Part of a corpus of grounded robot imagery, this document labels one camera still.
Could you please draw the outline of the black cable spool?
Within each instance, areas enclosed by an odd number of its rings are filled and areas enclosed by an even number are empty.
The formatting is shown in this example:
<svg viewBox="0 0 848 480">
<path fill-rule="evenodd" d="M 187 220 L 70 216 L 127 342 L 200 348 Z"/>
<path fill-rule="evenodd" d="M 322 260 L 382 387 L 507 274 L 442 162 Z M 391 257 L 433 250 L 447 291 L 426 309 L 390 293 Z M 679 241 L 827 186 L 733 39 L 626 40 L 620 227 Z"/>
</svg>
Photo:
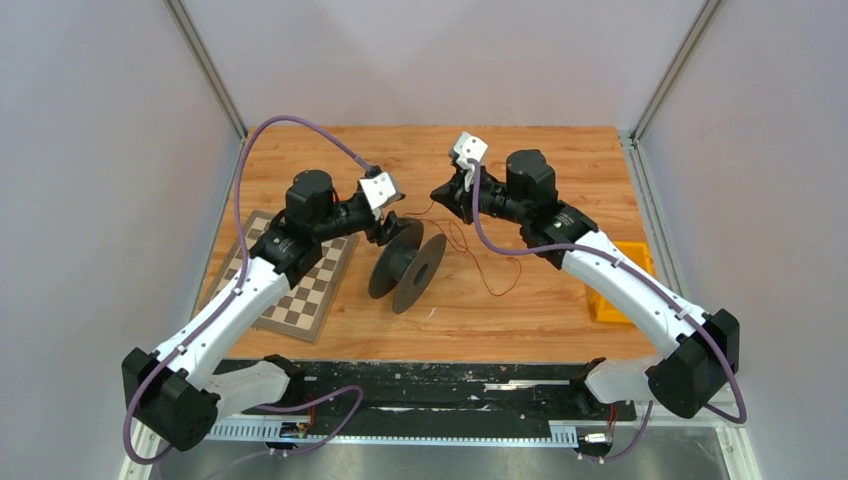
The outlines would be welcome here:
<svg viewBox="0 0 848 480">
<path fill-rule="evenodd" d="M 444 257 L 447 237 L 436 234 L 423 243 L 419 220 L 403 228 L 383 249 L 370 275 L 368 294 L 380 299 L 393 292 L 392 312 L 410 309 L 427 289 Z"/>
</svg>

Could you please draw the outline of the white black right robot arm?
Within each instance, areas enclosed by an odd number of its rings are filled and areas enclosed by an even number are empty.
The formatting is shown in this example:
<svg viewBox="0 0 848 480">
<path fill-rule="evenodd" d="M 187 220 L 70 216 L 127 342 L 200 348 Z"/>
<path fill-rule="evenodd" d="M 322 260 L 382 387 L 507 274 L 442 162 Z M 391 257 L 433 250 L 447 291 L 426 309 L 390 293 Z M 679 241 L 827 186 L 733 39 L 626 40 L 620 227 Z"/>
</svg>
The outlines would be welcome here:
<svg viewBox="0 0 848 480">
<path fill-rule="evenodd" d="M 690 419 L 707 409 L 743 424 L 747 406 L 736 374 L 740 324 L 725 309 L 710 312 L 647 273 L 597 223 L 559 199 L 556 177 L 538 149 L 507 158 L 507 177 L 487 172 L 469 147 L 451 153 L 455 172 L 431 193 L 490 250 L 535 254 L 568 273 L 624 313 L 656 350 L 653 357 L 601 360 L 571 390 L 571 403 L 596 417 L 618 401 L 656 401 Z"/>
</svg>

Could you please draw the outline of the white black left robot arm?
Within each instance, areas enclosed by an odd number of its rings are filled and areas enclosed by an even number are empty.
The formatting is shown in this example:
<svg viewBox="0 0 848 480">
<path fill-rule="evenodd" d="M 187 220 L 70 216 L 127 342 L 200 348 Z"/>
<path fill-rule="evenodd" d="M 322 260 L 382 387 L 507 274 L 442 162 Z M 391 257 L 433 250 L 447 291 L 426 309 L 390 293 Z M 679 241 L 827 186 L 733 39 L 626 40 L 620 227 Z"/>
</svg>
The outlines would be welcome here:
<svg viewBox="0 0 848 480">
<path fill-rule="evenodd" d="M 135 348 L 124 358 L 124 425 L 138 420 L 168 449 L 185 452 L 233 414 L 265 404 L 282 414 L 300 410 L 302 375 L 278 355 L 226 374 L 215 370 L 258 317 L 322 259 L 324 242 L 358 232 L 379 246 L 392 239 L 398 218 L 383 210 L 403 197 L 393 177 L 377 167 L 366 171 L 347 200 L 338 199 L 328 173 L 297 174 L 284 209 L 251 247 L 242 247 L 240 269 L 218 295 L 156 349 Z"/>
</svg>

